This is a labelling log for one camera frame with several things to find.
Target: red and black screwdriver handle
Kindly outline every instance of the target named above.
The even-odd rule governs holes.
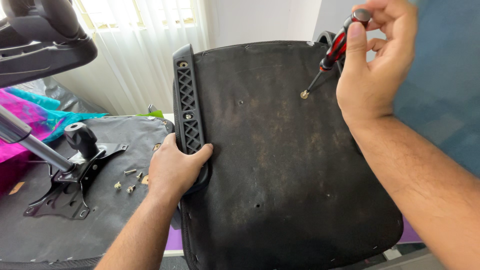
[[[335,35],[332,40],[332,46],[327,51],[327,55],[320,62],[321,71],[329,71],[334,64],[342,57],[347,50],[347,31],[350,24],[353,22],[360,22],[366,28],[371,19],[370,12],[366,9],[357,9],[346,19],[343,23],[342,29]]]

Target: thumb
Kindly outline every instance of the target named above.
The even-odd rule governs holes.
[[[367,67],[367,32],[363,25],[354,22],[347,32],[346,70],[357,70]]]
[[[212,156],[213,145],[206,144],[198,152],[192,155],[196,162],[199,162],[200,165],[203,165],[207,160]]]

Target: screwdriver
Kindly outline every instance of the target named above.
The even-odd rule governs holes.
[[[320,72],[317,74],[307,90],[300,94],[301,98],[308,98],[310,90],[320,75],[324,72],[332,70],[337,60],[345,54],[345,51],[347,50],[347,31],[350,24],[353,22],[360,22],[366,28],[371,17],[372,16],[368,10],[357,9],[345,20],[342,29],[340,29],[340,31],[335,35],[335,38],[332,40],[332,46],[328,49],[327,54],[322,61],[320,61]]]

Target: black fabric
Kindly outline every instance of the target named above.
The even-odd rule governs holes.
[[[343,121],[338,70],[300,98],[326,51],[275,41],[195,54],[215,150],[210,184],[181,201],[190,269],[330,269],[400,239],[401,213]]]
[[[140,183],[136,176],[140,172],[148,174],[155,144],[162,143],[173,129],[173,123],[165,125],[163,121],[165,119],[144,116],[83,121],[99,143],[129,144],[125,152],[112,157],[92,183],[84,198],[90,212],[83,220],[54,215],[23,216],[28,204],[50,188],[46,165],[31,166],[20,179],[25,183],[18,192],[0,198],[0,269],[94,266],[148,192],[148,186]],[[76,153],[63,136],[50,145],[64,157]],[[137,172],[123,173],[131,169]],[[121,190],[114,188],[117,182],[121,183]],[[131,185],[135,185],[135,190],[128,194],[126,189]]]

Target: sheer curtain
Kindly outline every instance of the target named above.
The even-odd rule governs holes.
[[[172,112],[172,53],[188,43],[195,52],[209,49],[204,0],[189,4],[194,19],[186,23],[185,0],[96,0],[101,12],[77,2],[78,19],[99,55],[54,78],[112,114],[146,113],[148,104]]]

